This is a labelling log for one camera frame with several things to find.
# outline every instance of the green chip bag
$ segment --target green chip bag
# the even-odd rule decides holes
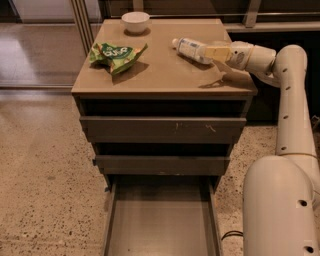
[[[127,46],[117,47],[109,43],[96,43],[90,50],[89,61],[108,65],[110,74],[115,75],[130,68],[147,48],[147,44],[142,49],[135,49]]]

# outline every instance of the terrazzo floor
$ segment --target terrazzo floor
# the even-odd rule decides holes
[[[108,193],[78,118],[70,95],[0,92],[1,256],[99,255]],[[216,193],[221,234],[242,231],[244,175],[275,140],[274,126],[245,127]],[[225,256],[243,255],[241,237],[222,245]]]

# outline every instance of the plastic bottle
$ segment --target plastic bottle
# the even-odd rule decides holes
[[[190,59],[193,59],[202,64],[211,64],[212,60],[210,58],[203,57],[206,44],[198,42],[190,38],[180,38],[173,39],[172,45],[176,48],[177,53],[180,53]]]

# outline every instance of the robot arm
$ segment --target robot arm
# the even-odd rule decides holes
[[[306,53],[290,45],[276,54],[244,42],[216,49],[205,56],[281,90],[276,156],[257,160],[244,182],[244,255],[319,255],[313,208],[320,175],[304,89]]]

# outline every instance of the white bowl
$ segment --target white bowl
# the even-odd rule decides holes
[[[145,12],[128,12],[121,19],[128,32],[141,34],[146,30],[150,16]]]

